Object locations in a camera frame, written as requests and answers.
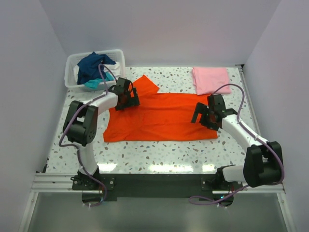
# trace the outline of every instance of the terrazzo table surface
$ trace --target terrazzo table surface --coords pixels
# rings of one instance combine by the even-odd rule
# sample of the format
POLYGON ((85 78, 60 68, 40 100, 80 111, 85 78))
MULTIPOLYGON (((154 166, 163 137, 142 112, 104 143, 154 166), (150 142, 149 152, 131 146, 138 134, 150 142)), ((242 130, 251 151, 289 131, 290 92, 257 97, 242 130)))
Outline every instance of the terrazzo table surface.
MULTIPOLYGON (((230 83, 243 87, 238 68, 227 68, 230 83)), ((159 92, 195 93, 192 83, 192 67, 130 67, 126 68, 126 77, 132 82, 146 75, 160 87, 159 92)), ((238 109, 241 92, 231 87, 232 93, 224 95, 227 108, 238 109)), ((74 148, 58 146, 60 134, 73 100, 86 101, 103 91, 80 92, 68 90, 64 107, 52 144, 47 173, 75 173, 78 161, 74 148)), ((245 99, 241 118, 254 129, 252 115, 245 99)), ((117 142, 105 143, 103 132, 109 121, 109 112, 98 118, 97 135, 93 149, 101 173, 215 173, 217 167, 230 164, 244 164, 245 151, 227 132, 218 131, 216 140, 191 142, 117 142)))

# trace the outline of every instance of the plastic basket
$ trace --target plastic basket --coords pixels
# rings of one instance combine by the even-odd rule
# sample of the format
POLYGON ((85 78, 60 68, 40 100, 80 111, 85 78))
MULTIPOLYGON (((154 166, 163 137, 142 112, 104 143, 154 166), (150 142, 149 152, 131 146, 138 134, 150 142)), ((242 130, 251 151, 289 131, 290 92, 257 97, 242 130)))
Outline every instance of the plastic basket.
MULTIPOLYGON (((84 85, 78 85, 75 81, 73 68, 75 67, 75 65, 77 65, 77 63, 82 58, 90 55, 91 53, 92 52, 73 54, 73 55, 70 55, 68 57, 67 63, 66 63, 66 70, 65 70, 65 73, 64 73, 64 85, 67 88, 79 89, 81 91, 96 91, 96 90, 105 89, 103 82, 98 85, 98 88, 92 89, 92 88, 88 88, 84 85)), ((115 49, 115 50, 106 50, 106 51, 96 51, 95 53, 100 54, 100 55, 106 54, 112 60, 118 61, 120 63, 120 69, 121 69, 120 75, 121 75, 122 78, 125 78, 125 76, 126 76, 126 73, 125 73, 126 72, 126 63, 125 63, 124 53, 123 53, 122 50, 115 49)), ((106 84, 110 87, 112 85, 115 85, 116 82, 115 81, 107 81, 106 84)))

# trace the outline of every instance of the table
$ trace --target table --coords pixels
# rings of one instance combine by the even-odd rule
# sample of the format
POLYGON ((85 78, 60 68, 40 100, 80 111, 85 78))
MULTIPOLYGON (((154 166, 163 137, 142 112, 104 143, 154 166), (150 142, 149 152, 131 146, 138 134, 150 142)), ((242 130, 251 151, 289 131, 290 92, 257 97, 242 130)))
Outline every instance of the table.
MULTIPOLYGON (((227 68, 230 83, 243 87, 238 68, 227 68)), ((126 77, 132 82, 146 75, 160 87, 159 92, 195 93, 192 83, 192 67, 127 67, 126 77)), ((238 109, 241 92, 231 87, 232 93, 224 95, 227 108, 238 109)), ((60 134, 69 105, 73 100, 86 101, 102 91, 80 92, 68 90, 54 141, 49 152, 47 173, 75 173, 78 170, 76 151, 72 147, 58 146, 60 134)), ((253 117, 245 98, 241 118, 254 129, 253 117)), ((105 143, 103 132, 109 121, 109 112, 98 118, 98 130, 94 139, 95 159, 101 173, 215 173, 216 168, 244 164, 245 151, 227 132, 218 131, 216 140, 191 142, 117 142, 105 143)))

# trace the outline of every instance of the gray wall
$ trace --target gray wall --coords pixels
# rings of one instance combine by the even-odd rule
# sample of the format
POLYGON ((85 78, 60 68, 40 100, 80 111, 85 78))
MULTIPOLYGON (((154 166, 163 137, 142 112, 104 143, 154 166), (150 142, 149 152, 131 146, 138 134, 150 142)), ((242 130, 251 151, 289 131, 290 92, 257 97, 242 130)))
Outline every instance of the gray wall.
POLYGON ((66 55, 38 0, 2 0, 0 32, 0 231, 15 232, 60 116, 66 55))
POLYGON ((127 65, 243 64, 280 0, 40 0, 67 55, 123 49, 127 65))
POLYGON ((263 136, 281 143, 287 199, 298 231, 309 221, 309 2, 282 0, 245 65, 263 136))

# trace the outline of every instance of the pink towel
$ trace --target pink towel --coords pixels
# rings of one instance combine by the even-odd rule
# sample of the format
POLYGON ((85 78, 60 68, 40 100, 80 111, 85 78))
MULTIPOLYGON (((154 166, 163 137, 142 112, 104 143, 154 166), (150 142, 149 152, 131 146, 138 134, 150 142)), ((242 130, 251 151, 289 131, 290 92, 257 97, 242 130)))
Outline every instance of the pink towel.
MULTIPOLYGON (((226 68, 193 67, 193 85, 198 95, 213 93, 222 85, 228 84, 226 68)), ((225 86, 217 93, 231 93, 230 87, 225 86)))

